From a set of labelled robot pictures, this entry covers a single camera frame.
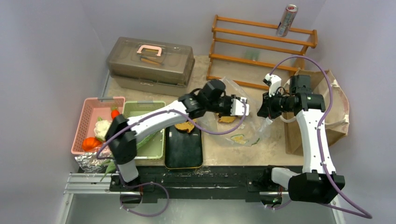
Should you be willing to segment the brown paper bag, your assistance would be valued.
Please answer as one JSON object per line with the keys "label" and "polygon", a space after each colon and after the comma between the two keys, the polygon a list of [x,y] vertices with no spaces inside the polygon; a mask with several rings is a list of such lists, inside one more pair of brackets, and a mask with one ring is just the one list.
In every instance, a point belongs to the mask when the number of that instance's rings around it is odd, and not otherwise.
{"label": "brown paper bag", "polygon": [[[349,129],[349,102],[341,89],[338,81],[330,70],[325,71],[332,89],[333,105],[325,118],[325,132],[328,145],[335,144],[341,138],[347,136]],[[311,88],[313,93],[324,96],[326,107],[329,106],[330,92],[327,82],[321,71],[298,70],[296,75],[308,75],[311,77]],[[301,132],[292,112],[284,113],[281,119],[291,120],[290,123],[285,122],[285,141],[287,154],[303,155]]]}

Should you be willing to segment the green plastic basket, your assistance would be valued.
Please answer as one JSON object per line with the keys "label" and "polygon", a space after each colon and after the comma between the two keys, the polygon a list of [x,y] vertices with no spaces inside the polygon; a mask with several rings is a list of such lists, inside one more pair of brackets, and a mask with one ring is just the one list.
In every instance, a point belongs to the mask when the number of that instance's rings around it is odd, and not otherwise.
{"label": "green plastic basket", "polygon": [[[123,115],[126,118],[141,116],[146,113],[162,109],[164,101],[126,101],[123,106]],[[137,160],[158,160],[164,152],[164,129],[158,131],[148,143],[137,150]]]}

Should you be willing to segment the brown translucent storage box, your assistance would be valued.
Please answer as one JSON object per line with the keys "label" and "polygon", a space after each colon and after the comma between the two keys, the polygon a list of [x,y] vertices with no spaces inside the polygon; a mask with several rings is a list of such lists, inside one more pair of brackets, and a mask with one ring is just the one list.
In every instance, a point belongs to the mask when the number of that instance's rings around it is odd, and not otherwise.
{"label": "brown translucent storage box", "polygon": [[[162,55],[146,49],[137,54],[144,44],[161,47]],[[187,92],[195,58],[190,46],[119,37],[106,62],[122,88],[179,97]]]}

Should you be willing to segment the pink plastic basket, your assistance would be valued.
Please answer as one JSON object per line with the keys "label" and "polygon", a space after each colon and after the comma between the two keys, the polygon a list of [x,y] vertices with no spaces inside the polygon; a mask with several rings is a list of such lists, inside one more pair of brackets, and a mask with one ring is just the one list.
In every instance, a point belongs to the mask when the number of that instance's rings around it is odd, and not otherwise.
{"label": "pink plastic basket", "polygon": [[125,101],[124,97],[86,98],[71,147],[71,153],[74,155],[83,154],[83,141],[86,138],[94,137],[94,128],[98,118],[112,121],[112,109],[116,107],[119,112],[122,112]]}

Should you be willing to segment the small orange pumpkin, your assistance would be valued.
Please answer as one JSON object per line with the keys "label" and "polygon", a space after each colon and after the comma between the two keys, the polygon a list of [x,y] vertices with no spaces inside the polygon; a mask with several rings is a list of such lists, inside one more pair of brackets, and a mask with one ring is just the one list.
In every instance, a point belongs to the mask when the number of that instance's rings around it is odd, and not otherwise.
{"label": "small orange pumpkin", "polygon": [[102,142],[97,139],[96,137],[89,137],[83,140],[82,142],[82,149],[85,152],[91,151],[97,146],[100,146]]}

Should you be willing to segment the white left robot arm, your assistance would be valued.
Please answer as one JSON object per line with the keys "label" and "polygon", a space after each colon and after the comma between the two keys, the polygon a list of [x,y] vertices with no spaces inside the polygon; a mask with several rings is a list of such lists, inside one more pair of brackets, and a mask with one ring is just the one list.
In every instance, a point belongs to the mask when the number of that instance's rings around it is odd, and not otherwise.
{"label": "white left robot arm", "polygon": [[103,146],[108,146],[112,152],[121,185],[133,191],[139,186],[139,173],[135,164],[137,144],[144,138],[186,121],[203,130],[194,119],[203,117],[206,112],[245,117],[248,114],[247,105],[246,98],[228,96],[225,84],[214,79],[158,110],[134,118],[118,115],[105,135]]}

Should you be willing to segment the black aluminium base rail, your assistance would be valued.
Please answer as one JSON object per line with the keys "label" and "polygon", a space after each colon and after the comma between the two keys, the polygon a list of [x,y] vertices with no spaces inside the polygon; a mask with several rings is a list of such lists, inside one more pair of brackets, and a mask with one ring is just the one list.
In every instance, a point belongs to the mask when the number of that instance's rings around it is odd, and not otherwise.
{"label": "black aluminium base rail", "polygon": [[142,190],[116,175],[72,173],[58,224],[343,224],[340,211],[288,203],[288,191],[260,183],[263,166],[139,167]]}

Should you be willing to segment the brown bread piece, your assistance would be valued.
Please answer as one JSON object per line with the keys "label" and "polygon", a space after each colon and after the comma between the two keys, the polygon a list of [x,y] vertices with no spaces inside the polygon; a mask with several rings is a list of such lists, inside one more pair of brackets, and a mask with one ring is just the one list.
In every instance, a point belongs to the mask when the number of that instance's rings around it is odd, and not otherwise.
{"label": "brown bread piece", "polygon": [[233,123],[236,120],[236,116],[220,116],[218,119],[219,123]]}
{"label": "brown bread piece", "polygon": [[190,133],[195,128],[195,126],[191,122],[187,121],[184,123],[175,124],[175,128],[179,131]]}

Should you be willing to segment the black tray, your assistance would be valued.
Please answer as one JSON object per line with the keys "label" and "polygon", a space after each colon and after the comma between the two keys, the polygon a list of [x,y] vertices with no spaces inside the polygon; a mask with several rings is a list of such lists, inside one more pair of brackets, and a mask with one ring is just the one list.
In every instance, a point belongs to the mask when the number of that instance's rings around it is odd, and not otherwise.
{"label": "black tray", "polygon": [[165,129],[164,165],[170,170],[196,169],[203,164],[201,130],[194,128],[190,133],[175,126]]}

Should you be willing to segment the white cauliflower piece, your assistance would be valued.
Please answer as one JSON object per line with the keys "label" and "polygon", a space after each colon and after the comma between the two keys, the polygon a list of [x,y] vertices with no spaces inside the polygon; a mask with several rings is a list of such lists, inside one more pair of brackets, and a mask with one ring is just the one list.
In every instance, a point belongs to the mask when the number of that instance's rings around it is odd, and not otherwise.
{"label": "white cauliflower piece", "polygon": [[105,136],[110,128],[110,125],[111,122],[108,120],[98,120],[95,124],[94,136],[100,141],[105,141]]}

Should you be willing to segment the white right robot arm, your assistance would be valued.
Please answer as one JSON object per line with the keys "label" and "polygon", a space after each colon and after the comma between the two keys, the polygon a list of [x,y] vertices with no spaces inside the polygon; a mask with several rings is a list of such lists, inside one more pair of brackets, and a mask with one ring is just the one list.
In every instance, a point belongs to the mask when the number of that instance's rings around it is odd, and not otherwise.
{"label": "white right robot arm", "polygon": [[266,189],[282,186],[292,201],[329,204],[345,186],[345,178],[337,175],[330,158],[325,133],[325,100],[313,93],[311,78],[296,75],[290,79],[289,93],[280,93],[281,78],[267,74],[264,83],[269,91],[263,94],[263,103],[257,116],[273,121],[284,112],[292,112],[301,133],[304,164],[298,174],[288,168],[270,166],[264,171],[262,183]]}

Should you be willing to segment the orange carrot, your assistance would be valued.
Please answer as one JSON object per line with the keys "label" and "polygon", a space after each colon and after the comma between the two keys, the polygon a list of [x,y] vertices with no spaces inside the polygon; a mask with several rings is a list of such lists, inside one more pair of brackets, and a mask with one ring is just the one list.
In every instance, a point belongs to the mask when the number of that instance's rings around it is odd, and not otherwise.
{"label": "orange carrot", "polygon": [[111,118],[112,118],[112,120],[114,120],[119,115],[120,115],[120,111],[119,111],[118,107],[116,107],[116,106],[111,107]]}

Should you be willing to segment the orange wooden rack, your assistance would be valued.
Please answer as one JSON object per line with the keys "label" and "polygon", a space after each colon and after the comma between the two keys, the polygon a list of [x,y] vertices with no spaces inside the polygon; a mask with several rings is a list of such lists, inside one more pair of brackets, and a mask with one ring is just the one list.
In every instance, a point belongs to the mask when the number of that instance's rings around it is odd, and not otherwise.
{"label": "orange wooden rack", "polygon": [[[303,40],[297,40],[296,38],[270,36],[267,34],[258,34],[247,31],[230,29],[230,28],[222,28],[217,25],[219,21],[240,24],[244,26],[253,26],[257,28],[266,28],[266,29],[276,28],[274,24],[222,17],[216,14],[214,16],[214,21],[211,28],[213,36],[212,36],[211,47],[209,50],[210,62],[206,74],[207,80],[219,78],[211,74],[212,63],[214,60],[221,60],[225,62],[238,63],[238,64],[262,67],[262,68],[274,68],[276,64],[271,63],[269,59],[265,59],[263,61],[259,60],[261,55],[260,54],[261,50],[263,50],[264,53],[268,53],[269,56],[275,56],[278,53],[305,56],[309,48],[314,49],[318,44],[318,33],[317,30],[315,29],[307,30],[300,28],[291,28],[292,33],[307,35],[307,40],[303,41]],[[229,38],[228,39],[220,38],[217,36],[217,34],[227,34],[232,36],[253,38],[255,40],[261,41],[261,43],[233,40]],[[231,44],[235,46],[245,47],[247,50],[247,55],[242,58],[242,57],[230,56],[225,54],[218,54],[215,52],[216,43],[224,43],[224,44]]]}

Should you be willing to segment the clear plastic grocery bag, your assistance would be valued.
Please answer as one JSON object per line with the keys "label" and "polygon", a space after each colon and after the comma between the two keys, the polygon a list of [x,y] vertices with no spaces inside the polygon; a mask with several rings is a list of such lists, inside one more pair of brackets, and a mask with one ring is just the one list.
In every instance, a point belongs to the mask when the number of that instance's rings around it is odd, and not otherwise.
{"label": "clear plastic grocery bag", "polygon": [[[237,97],[247,98],[250,112],[235,131],[225,135],[210,134],[209,137],[222,147],[251,147],[269,137],[271,122],[257,116],[260,107],[258,99],[227,77],[222,78],[221,81],[225,84],[225,91],[228,96],[236,95]],[[206,130],[219,133],[234,128],[240,122],[240,117],[237,117],[233,123],[219,123],[218,119],[217,114],[207,112],[204,117],[198,119],[198,124]]]}

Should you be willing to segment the green bumpy cucumber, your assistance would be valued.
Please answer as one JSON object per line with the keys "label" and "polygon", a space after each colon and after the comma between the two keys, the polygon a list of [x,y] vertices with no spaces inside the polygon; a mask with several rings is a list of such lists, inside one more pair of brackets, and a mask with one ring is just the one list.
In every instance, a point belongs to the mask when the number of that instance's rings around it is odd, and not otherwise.
{"label": "green bumpy cucumber", "polygon": [[155,136],[156,136],[156,133],[153,133],[153,134],[150,134],[150,135],[146,136],[141,141],[137,142],[136,149],[137,150],[140,149],[142,146],[144,146],[146,143],[148,143]]}

